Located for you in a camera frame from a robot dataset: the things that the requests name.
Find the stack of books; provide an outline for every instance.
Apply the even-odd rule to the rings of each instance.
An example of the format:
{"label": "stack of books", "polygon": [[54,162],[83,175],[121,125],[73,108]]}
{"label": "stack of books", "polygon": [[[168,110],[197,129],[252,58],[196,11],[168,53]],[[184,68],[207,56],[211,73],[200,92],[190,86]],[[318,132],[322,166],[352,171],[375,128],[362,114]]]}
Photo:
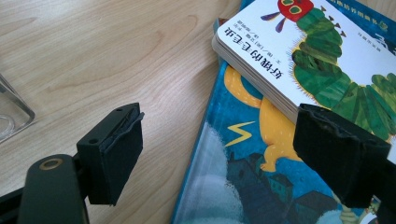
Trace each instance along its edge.
{"label": "stack of books", "polygon": [[393,144],[395,21],[354,0],[256,0],[215,30],[218,79],[172,222],[375,220],[377,200],[343,206],[292,141],[304,103]]}

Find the caterpillar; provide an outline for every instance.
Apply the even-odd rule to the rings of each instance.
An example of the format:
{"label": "caterpillar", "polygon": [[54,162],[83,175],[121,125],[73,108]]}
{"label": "caterpillar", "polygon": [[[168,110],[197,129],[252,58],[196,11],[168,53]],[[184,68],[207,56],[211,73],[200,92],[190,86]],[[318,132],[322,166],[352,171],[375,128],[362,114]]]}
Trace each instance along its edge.
{"label": "caterpillar", "polygon": [[309,0],[278,0],[279,12],[262,16],[269,21],[279,14],[285,18],[276,26],[278,32],[286,19],[294,21],[306,38],[291,54],[293,76],[299,86],[319,105],[345,119],[389,140],[396,134],[396,76],[372,75],[370,85],[359,85],[337,65],[342,55],[343,37],[332,18],[315,8]]}

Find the wood grain surface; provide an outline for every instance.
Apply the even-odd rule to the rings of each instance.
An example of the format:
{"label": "wood grain surface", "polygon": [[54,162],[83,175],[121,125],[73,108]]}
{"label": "wood grain surface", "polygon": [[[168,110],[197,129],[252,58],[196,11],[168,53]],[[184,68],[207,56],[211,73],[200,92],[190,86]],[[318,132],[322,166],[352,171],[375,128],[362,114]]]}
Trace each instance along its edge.
{"label": "wood grain surface", "polygon": [[[396,1],[360,0],[396,19]],[[91,223],[168,223],[218,71],[210,40],[231,0],[0,0],[0,73],[36,113],[0,145],[0,195],[31,164],[74,155],[114,108],[139,102],[144,149],[115,207]]]}

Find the white book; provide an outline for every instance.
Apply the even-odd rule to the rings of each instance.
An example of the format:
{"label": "white book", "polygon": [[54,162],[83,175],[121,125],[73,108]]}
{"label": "white book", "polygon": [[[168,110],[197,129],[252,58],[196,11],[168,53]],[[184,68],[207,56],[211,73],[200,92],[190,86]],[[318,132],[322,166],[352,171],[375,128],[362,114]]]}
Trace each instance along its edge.
{"label": "white book", "polygon": [[325,0],[256,0],[212,46],[291,121],[320,105],[395,146],[396,56]]}

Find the book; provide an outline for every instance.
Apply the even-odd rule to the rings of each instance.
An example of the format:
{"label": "book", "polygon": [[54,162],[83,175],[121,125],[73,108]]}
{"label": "book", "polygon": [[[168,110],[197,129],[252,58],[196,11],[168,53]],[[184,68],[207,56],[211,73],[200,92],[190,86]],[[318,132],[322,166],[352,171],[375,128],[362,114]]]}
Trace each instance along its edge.
{"label": "book", "polygon": [[296,158],[288,134],[294,124],[227,62],[219,64],[171,223],[374,222],[379,202],[341,205]]}
{"label": "book", "polygon": [[218,29],[212,46],[292,122],[299,104],[320,105],[391,142],[394,152],[394,42],[361,27],[374,24],[394,39],[395,22],[362,10],[351,0],[256,0]]}

